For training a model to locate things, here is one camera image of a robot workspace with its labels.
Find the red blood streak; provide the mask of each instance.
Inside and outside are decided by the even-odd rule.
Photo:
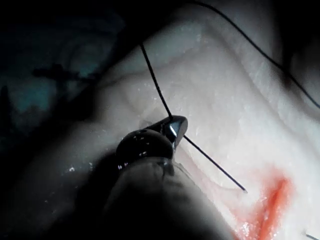
[[[236,230],[238,239],[271,240],[289,204],[292,189],[291,181],[285,177],[277,177],[269,182],[250,216],[236,216],[239,223]]]

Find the skin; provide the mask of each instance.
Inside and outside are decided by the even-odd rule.
[[[279,60],[269,5],[256,11],[236,7],[220,5]],[[293,84],[285,88],[281,72],[224,20],[187,6],[173,16],[171,25],[145,42],[163,95],[173,114],[188,118],[188,137],[248,193],[184,140],[176,163],[235,238],[303,240],[305,231],[320,236],[319,110]],[[305,51],[308,56],[312,46]],[[293,58],[293,66],[303,65]],[[295,71],[317,96],[319,88],[310,81],[317,70]],[[75,209],[79,188],[122,137],[167,116],[138,47],[107,72],[94,95],[93,117],[42,149],[8,195],[6,232],[48,230]]]

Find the pale skin surface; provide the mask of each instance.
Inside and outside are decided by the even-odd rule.
[[[278,34],[265,13],[268,6],[266,10],[256,7],[249,14],[244,5],[235,14],[233,5],[220,9],[278,60]],[[188,137],[248,194],[185,140],[177,149],[176,162],[233,229],[237,220],[231,208],[251,212],[263,184],[272,182],[279,171],[294,189],[273,239],[303,240],[305,230],[320,237],[316,229],[320,223],[320,111],[294,85],[285,89],[280,72],[223,19],[196,7],[181,9],[174,19],[145,42],[163,95],[174,115],[188,118]],[[316,72],[309,71],[298,77],[306,78],[305,87],[317,100],[319,88],[309,81]],[[19,226],[17,219],[24,223],[26,216],[38,212],[37,217],[29,217],[24,230],[48,228],[73,209],[77,189],[85,183],[91,166],[127,133],[166,116],[137,47],[97,86],[93,120],[75,124],[68,137],[44,149],[27,169],[10,203],[12,208],[23,203],[15,210],[19,217],[8,223]]]

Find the blood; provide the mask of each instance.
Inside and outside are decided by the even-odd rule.
[[[292,182],[282,177],[266,181],[262,196],[246,217],[236,216],[238,240],[272,240],[293,193]]]

